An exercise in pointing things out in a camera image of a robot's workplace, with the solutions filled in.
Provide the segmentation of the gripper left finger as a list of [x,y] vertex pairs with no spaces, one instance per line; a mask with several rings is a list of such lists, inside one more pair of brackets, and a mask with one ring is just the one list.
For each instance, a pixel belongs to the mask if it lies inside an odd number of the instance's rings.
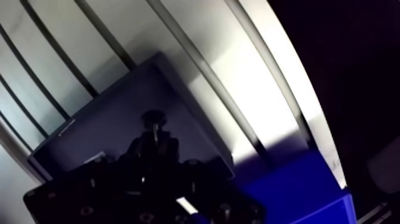
[[136,138],[116,161],[100,158],[25,193],[36,223],[156,223],[149,172],[156,130]]

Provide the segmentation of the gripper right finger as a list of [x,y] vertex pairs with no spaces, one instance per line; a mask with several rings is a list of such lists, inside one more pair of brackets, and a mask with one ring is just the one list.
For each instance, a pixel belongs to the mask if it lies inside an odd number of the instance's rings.
[[156,131],[155,186],[164,200],[184,197],[212,223],[263,223],[265,209],[197,159],[179,162],[179,141]]

